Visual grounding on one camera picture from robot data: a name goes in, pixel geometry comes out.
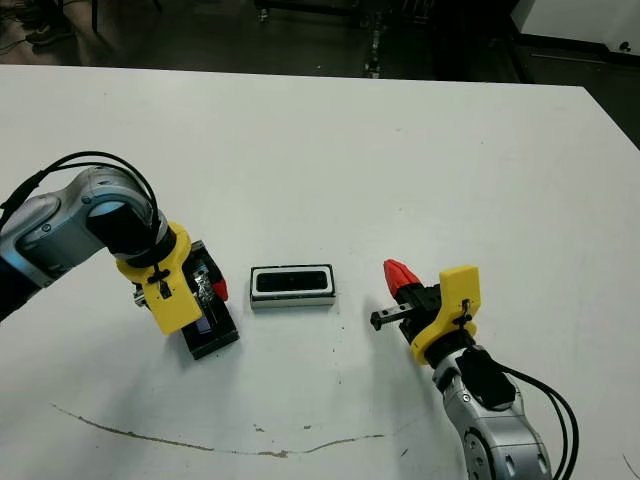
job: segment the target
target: dark floor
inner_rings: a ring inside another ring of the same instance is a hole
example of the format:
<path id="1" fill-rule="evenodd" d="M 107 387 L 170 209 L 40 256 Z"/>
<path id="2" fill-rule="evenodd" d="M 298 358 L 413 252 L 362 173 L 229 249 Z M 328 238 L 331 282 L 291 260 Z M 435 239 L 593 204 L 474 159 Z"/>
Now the dark floor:
<path id="1" fill-rule="evenodd" d="M 34 50 L 27 42 L 14 45 L 25 30 L 11 19 L 13 1 L 0 0 L 0 63 L 360 77 L 371 38 L 371 28 L 341 17 L 271 10 L 260 23 L 252 0 L 160 0 L 162 13 L 152 0 L 100 0 L 95 35 L 90 1 L 66 0 L 76 36 Z M 438 79 L 432 39 L 424 27 L 385 29 L 381 77 Z M 524 71 L 535 83 L 583 85 L 640 147 L 640 67 L 519 44 L 512 50 L 518 72 L 508 47 L 499 36 L 475 35 L 464 55 L 453 51 L 450 58 L 466 58 L 473 81 L 519 82 Z"/>

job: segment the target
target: white wall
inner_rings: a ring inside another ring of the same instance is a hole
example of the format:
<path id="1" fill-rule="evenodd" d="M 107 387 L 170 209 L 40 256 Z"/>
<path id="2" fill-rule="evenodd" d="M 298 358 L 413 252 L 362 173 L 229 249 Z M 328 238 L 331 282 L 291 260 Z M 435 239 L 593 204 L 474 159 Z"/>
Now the white wall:
<path id="1" fill-rule="evenodd" d="M 512 18 L 522 33 L 607 43 L 616 29 L 640 31 L 640 0 L 521 0 Z"/>

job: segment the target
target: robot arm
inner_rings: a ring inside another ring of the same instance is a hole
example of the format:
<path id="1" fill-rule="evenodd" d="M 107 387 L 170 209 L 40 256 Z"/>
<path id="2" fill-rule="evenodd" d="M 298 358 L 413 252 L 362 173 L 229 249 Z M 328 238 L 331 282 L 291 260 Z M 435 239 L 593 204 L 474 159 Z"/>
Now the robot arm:
<path id="1" fill-rule="evenodd" d="M 149 197 L 123 169 L 87 168 L 66 188 L 29 198 L 0 234 L 0 321 L 106 246 L 136 303 L 163 333 L 182 329 L 194 357 L 238 338 L 226 284 L 202 242 L 159 211 L 154 224 Z"/>
<path id="2" fill-rule="evenodd" d="M 473 339 L 473 316 L 481 303 L 478 269 L 447 270 L 440 273 L 440 285 L 424 287 L 405 265 L 387 260 L 384 267 L 398 306 L 373 312 L 371 324 L 380 330 L 385 323 L 402 320 L 400 330 L 414 359 L 434 368 L 433 381 L 460 436 L 469 478 L 550 480 L 549 457 L 524 414 L 520 390 L 504 373 L 506 367 L 494 362 Z M 577 456 L 577 423 L 564 399 L 546 388 L 550 398 L 551 393 L 557 395 L 572 420 L 575 452 L 563 477 L 569 478 Z M 564 460 L 563 455 L 558 472 Z"/>

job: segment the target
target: white table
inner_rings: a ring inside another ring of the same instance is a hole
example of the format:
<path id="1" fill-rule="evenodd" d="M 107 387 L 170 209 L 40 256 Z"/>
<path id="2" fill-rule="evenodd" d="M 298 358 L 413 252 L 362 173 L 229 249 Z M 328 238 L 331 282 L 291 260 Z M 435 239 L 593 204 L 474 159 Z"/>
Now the white table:
<path id="1" fill-rule="evenodd" d="M 135 163 L 241 337 L 194 362 L 100 252 L 2 323 L 3 480 L 463 478 L 431 370 L 368 323 L 389 257 L 478 265 L 477 340 L 573 405 L 574 478 L 640 470 L 640 153 L 582 88 L 13 66 L 0 105 L 3 198 L 74 151 Z M 328 312 L 251 311 L 251 266 L 323 262 Z"/>

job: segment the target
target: brown stain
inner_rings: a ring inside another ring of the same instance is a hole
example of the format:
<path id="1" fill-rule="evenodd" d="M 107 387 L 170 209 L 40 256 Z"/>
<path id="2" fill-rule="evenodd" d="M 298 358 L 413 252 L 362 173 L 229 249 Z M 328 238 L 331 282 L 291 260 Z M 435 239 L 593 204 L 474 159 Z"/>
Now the brown stain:
<path id="1" fill-rule="evenodd" d="M 274 458 L 289 458 L 289 455 L 307 455 L 310 453 L 315 453 L 318 450 L 322 450 L 324 448 L 328 448 L 328 447 L 333 447 L 336 445 L 342 445 L 345 443 L 353 443 L 353 442 L 358 442 L 360 440 L 366 440 L 366 439 L 372 439 L 372 438 L 384 438 L 387 435 L 384 435 L 382 433 L 377 433 L 374 435 L 362 435 L 360 437 L 350 437 L 350 438 L 343 438 L 340 440 L 333 440 L 331 442 L 327 442 L 327 443 L 323 443 L 322 445 L 318 445 L 317 447 L 314 448 L 310 448 L 308 450 L 280 450 L 279 452 L 275 452 L 275 451 L 262 451 L 262 452 L 246 452 L 246 451 L 241 451 L 241 450 L 223 450 L 220 448 L 213 448 L 213 447 L 207 447 L 204 445 L 198 445 L 196 443 L 187 443 L 187 442 L 178 442 L 175 440 L 168 440 L 166 438 L 161 438 L 161 437 L 154 437 L 151 435 L 142 435 L 140 433 L 135 433 L 132 432 L 131 430 L 129 431 L 125 431 L 125 430 L 120 430 L 117 428 L 113 428 L 113 427 L 108 427 L 106 425 L 101 425 L 99 423 L 96 423 L 92 420 L 89 420 L 87 418 L 84 418 L 80 415 L 76 415 L 75 413 L 71 413 L 67 410 L 65 410 L 64 408 L 59 407 L 58 405 L 56 405 L 55 403 L 52 403 L 51 406 L 53 408 L 55 408 L 56 410 L 58 410 L 60 413 L 64 413 L 65 415 L 71 417 L 71 418 L 75 418 L 76 420 L 81 421 L 82 423 L 85 423 L 87 425 L 90 425 L 92 427 L 98 428 L 100 430 L 103 430 L 105 432 L 109 432 L 109 433 L 113 433 L 116 435 L 122 435 L 125 437 L 129 437 L 129 438 L 135 438 L 138 440 L 147 440 L 150 442 L 155 442 L 155 443 L 162 443 L 164 445 L 171 445 L 173 447 L 182 447 L 182 448 L 191 448 L 193 450 L 199 450 L 202 452 L 218 452 L 218 453 L 226 453 L 226 454 L 231 454 L 231 455 L 255 455 L 255 456 L 265 456 L 265 457 L 274 457 Z M 396 430 L 396 432 L 394 432 L 394 435 L 399 433 L 400 431 L 404 430 L 407 426 L 409 426 L 411 423 L 404 425 L 403 427 L 399 428 L 398 430 Z M 305 425 L 304 428 L 307 429 L 307 427 L 311 428 L 311 425 Z"/>
<path id="2" fill-rule="evenodd" d="M 266 457 L 275 457 L 275 458 L 289 458 L 290 452 L 289 450 L 280 450 L 279 452 L 258 452 L 256 455 L 262 455 Z"/>

